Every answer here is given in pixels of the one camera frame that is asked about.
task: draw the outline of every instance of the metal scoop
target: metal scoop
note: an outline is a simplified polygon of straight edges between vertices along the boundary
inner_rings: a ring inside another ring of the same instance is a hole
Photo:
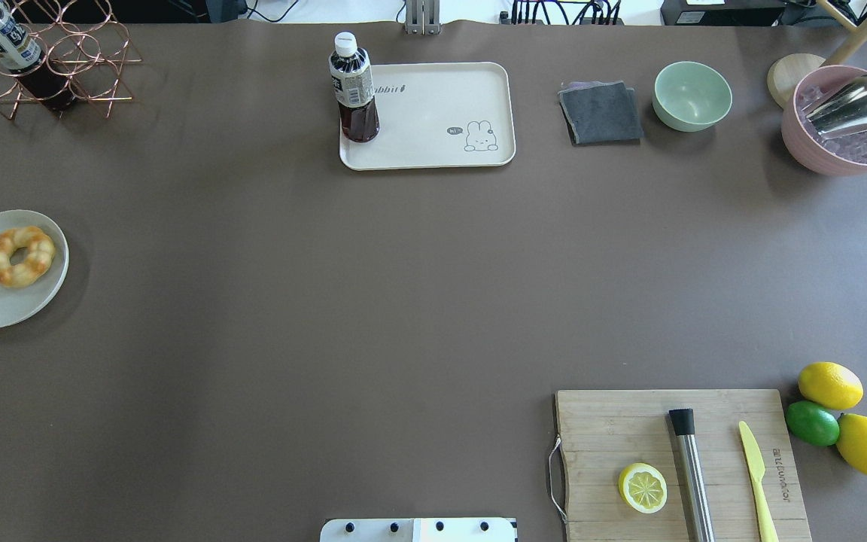
[[[811,106],[806,119],[822,139],[867,130],[867,75],[850,80],[837,93]]]

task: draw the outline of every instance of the yellow knife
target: yellow knife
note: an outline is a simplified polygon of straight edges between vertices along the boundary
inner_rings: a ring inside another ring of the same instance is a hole
[[[765,460],[761,457],[761,449],[747,423],[738,422],[738,430],[741,432],[741,443],[744,446],[744,459],[747,460],[747,473],[751,476],[754,507],[758,510],[758,532],[761,534],[761,542],[778,542],[778,534],[774,531],[774,521],[771,521],[765,490],[761,487],[761,478],[765,476]]]

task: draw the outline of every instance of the dark liquid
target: dark liquid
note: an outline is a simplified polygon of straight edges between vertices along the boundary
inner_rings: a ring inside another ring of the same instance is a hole
[[[367,54],[363,48],[357,49],[357,53],[351,57],[341,57],[335,52],[330,55],[330,64],[338,72],[356,72],[366,65]],[[340,106],[340,126],[343,135],[348,140],[357,143],[366,143],[379,133],[379,117],[376,116],[376,100],[370,99],[366,105],[359,107],[347,107],[342,103]]]
[[[0,10],[0,21],[3,20],[3,17],[6,15]],[[56,68],[52,59],[49,59],[48,62],[52,69]],[[32,96],[37,97],[39,102],[42,102],[42,105],[52,111],[61,111],[76,100],[75,94],[69,89],[69,79],[46,68],[45,51],[39,53],[35,64],[28,66],[28,68],[17,69],[17,71],[10,69],[10,72],[15,75],[15,79],[25,90],[28,90]]]
[[[376,116],[376,100],[370,100],[365,106],[351,109],[342,103],[340,106],[340,126],[343,135],[350,141],[366,143],[379,133],[379,117]]]

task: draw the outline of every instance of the bunny drawing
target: bunny drawing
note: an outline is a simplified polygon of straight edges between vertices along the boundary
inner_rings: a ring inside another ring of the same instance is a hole
[[[493,133],[491,123],[486,120],[472,120],[467,124],[467,145],[464,150],[471,151],[496,151],[497,136]]]

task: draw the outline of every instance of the bottle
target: bottle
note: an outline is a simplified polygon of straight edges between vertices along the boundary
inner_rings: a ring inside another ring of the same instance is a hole
[[[333,39],[336,50],[330,55],[333,90],[340,105],[340,126],[351,141],[366,143],[379,132],[370,56],[357,47],[357,38],[341,32]]]
[[[45,58],[45,51],[29,35],[29,30],[15,22],[0,2],[0,64],[42,105],[61,111],[72,105],[76,96],[69,89],[68,79],[49,69],[46,62],[55,69],[52,59]]]

